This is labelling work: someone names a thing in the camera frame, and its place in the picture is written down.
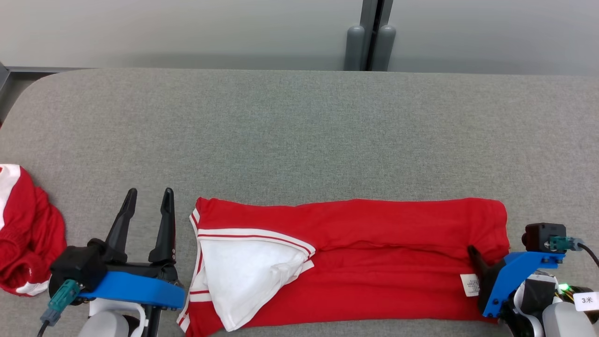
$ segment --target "wire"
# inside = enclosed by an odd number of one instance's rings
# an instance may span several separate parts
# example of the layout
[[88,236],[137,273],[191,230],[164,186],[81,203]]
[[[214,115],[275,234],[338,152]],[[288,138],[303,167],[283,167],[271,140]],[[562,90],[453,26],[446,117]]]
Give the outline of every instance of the wire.
[[589,255],[593,258],[593,261],[595,261],[595,264],[597,265],[597,267],[599,267],[599,258],[597,258],[597,256],[595,255],[595,253],[593,253],[593,251],[587,247],[587,245],[585,245],[584,243],[578,243],[578,247],[581,247],[582,249],[584,249],[587,253],[589,253]]
[[44,323],[41,325],[40,331],[38,332],[38,337],[42,337],[44,335],[44,332],[46,331],[48,324],[50,324],[50,321],[45,320]]

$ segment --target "white cable label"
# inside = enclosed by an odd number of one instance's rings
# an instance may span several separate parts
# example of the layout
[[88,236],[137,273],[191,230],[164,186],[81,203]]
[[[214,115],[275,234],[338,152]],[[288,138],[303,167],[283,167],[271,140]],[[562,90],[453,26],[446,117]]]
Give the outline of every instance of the white cable label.
[[598,293],[577,293],[574,294],[574,306],[577,311],[599,310]]
[[467,297],[478,296],[480,291],[479,278],[476,274],[460,274],[462,285]]

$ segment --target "gray table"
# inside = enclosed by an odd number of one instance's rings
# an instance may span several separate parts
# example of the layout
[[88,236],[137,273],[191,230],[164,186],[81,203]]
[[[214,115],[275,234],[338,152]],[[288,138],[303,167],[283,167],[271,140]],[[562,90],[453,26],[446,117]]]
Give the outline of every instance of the gray table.
[[[72,245],[105,237],[136,187],[130,261],[146,260],[162,192],[172,187],[186,285],[196,254],[187,218],[199,196],[253,204],[495,198],[507,207],[514,250],[523,249],[526,224],[547,221],[599,251],[598,110],[599,80],[584,77],[83,70],[23,93],[0,130],[0,161],[24,166],[48,191]],[[599,289],[585,253],[568,254],[556,274]],[[34,336],[47,301],[0,293],[0,335]],[[86,316],[70,307],[46,336],[75,336]],[[163,315],[162,336],[181,335],[175,317]],[[503,334],[479,322],[385,320],[232,335]]]

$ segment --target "blue bracket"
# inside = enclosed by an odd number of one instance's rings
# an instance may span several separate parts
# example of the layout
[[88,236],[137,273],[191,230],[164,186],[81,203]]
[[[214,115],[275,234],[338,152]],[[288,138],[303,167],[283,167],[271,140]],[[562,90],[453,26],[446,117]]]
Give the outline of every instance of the blue bracket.
[[537,269],[557,269],[565,254],[546,252],[513,252],[503,258],[506,263],[499,271],[483,315],[497,317],[501,304]]
[[95,291],[82,291],[79,297],[180,309],[185,301],[185,291],[161,279],[125,272],[108,272]]

